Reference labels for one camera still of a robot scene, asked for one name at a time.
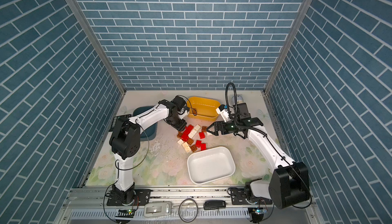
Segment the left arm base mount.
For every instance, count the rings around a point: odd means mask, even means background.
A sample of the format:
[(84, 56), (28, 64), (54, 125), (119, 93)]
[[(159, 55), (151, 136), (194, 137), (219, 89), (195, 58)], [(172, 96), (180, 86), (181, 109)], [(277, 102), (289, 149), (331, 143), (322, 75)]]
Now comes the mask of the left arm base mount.
[(107, 206), (145, 206), (150, 196), (150, 189), (129, 189), (123, 192), (114, 188), (105, 194)]

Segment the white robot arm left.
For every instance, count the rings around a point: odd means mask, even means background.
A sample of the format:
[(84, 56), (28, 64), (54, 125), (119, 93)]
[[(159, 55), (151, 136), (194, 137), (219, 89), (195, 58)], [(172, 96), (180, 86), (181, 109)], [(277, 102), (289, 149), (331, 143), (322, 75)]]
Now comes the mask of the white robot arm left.
[(177, 131), (186, 127), (185, 117), (189, 114), (199, 115), (201, 109), (182, 95), (175, 96), (171, 101), (161, 100), (151, 109), (130, 118), (116, 119), (109, 144), (115, 156), (117, 170), (114, 187), (126, 192), (134, 189), (133, 157), (140, 149), (140, 137), (146, 129), (160, 121), (165, 121)]

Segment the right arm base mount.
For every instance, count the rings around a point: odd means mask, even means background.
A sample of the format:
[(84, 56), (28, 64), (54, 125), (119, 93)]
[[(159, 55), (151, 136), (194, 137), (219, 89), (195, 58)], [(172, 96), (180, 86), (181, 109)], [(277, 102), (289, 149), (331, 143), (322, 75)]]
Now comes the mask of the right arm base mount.
[(227, 194), (230, 196), (233, 205), (272, 205), (273, 202), (269, 198), (255, 197), (250, 192), (250, 188), (227, 188)]

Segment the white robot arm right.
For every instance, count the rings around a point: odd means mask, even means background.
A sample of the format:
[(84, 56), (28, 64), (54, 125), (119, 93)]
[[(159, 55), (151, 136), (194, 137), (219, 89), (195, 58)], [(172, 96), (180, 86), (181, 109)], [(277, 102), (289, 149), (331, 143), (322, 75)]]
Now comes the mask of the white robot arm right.
[(272, 171), (269, 183), (253, 180), (244, 188), (247, 200), (266, 198), (279, 209), (312, 201), (309, 189), (308, 168), (303, 162), (295, 162), (279, 146), (271, 141), (262, 125), (237, 125), (218, 121), (207, 127), (212, 135), (234, 134), (248, 139), (262, 153)]

